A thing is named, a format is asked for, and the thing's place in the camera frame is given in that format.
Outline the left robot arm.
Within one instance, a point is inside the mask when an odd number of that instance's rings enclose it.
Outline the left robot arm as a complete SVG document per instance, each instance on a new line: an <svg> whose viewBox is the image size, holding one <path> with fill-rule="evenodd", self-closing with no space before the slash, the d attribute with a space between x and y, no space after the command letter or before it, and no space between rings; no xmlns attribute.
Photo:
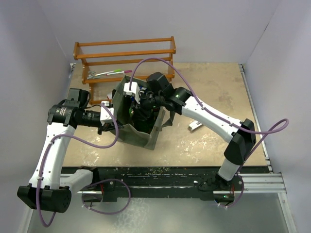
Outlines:
<svg viewBox="0 0 311 233"><path fill-rule="evenodd" d="M61 171L71 139L94 147L95 144L74 136L78 126L94 127L101 133L114 126L118 129L113 105L102 101L99 112L87 109L91 93L71 88L67 98L48 111L47 134L37 167L26 186L20 186L17 196L31 209L64 213L72 195L83 188L95 190L100 185L96 168L81 167L64 180Z"/></svg>

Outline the green canvas bag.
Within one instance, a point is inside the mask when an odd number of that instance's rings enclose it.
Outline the green canvas bag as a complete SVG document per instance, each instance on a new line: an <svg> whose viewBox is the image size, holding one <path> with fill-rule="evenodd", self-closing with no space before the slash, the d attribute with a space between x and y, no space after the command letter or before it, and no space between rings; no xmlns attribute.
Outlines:
<svg viewBox="0 0 311 233"><path fill-rule="evenodd" d="M113 90L112 104L119 124L118 140L133 146L154 150L158 135L164 127L172 126L175 113L170 112L169 119L164 122L165 109L159 107L146 116L140 109L134 108L134 102L123 94L125 83L130 81L129 76L124 76ZM134 110L129 116L129 108Z"/></svg>

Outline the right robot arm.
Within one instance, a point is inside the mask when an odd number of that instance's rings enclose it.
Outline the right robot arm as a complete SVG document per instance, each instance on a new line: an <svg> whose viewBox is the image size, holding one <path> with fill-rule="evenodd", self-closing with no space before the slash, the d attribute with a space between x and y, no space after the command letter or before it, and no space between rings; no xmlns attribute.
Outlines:
<svg viewBox="0 0 311 233"><path fill-rule="evenodd" d="M147 78L148 88L138 88L135 100L140 110L151 111L164 107L172 114L179 114L200 122L228 143L224 151L224 161L216 175L216 184L221 190L233 185L233 178L246 162L246 158L256 143L251 132L253 121L244 121L227 116L208 106L184 87L174 88L166 76L156 72Z"/></svg>

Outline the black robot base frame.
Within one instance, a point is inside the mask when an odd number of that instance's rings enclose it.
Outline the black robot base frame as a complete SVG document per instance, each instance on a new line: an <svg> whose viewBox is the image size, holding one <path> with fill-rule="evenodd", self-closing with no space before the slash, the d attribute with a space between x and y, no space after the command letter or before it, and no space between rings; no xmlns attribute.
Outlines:
<svg viewBox="0 0 311 233"><path fill-rule="evenodd" d="M97 167L91 187L82 194L98 195L103 201L118 198L181 198L233 202L243 190L243 180L235 175L232 181L218 182L216 166L120 166Z"/></svg>

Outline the orange soda plastic bottle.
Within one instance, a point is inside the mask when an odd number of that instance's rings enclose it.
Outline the orange soda plastic bottle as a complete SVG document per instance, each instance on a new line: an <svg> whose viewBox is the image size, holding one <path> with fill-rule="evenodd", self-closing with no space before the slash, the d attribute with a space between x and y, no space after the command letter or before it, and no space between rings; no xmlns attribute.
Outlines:
<svg viewBox="0 0 311 233"><path fill-rule="evenodd" d="M129 116L132 117L134 114L134 110L132 108L129 108Z"/></svg>

